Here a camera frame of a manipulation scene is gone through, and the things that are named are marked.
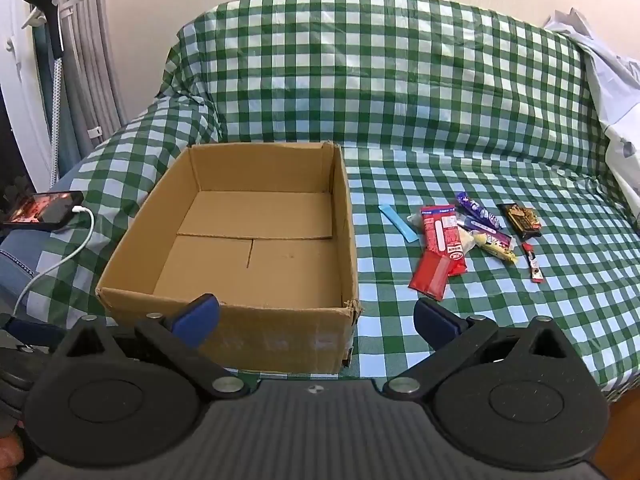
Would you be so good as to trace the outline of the person's hand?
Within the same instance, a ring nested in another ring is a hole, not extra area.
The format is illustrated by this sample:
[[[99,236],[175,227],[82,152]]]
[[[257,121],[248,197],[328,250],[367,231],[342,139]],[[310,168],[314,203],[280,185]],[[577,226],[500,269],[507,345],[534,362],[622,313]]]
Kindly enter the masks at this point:
[[[24,460],[20,437],[11,432],[0,439],[0,480],[16,478],[16,468]]]

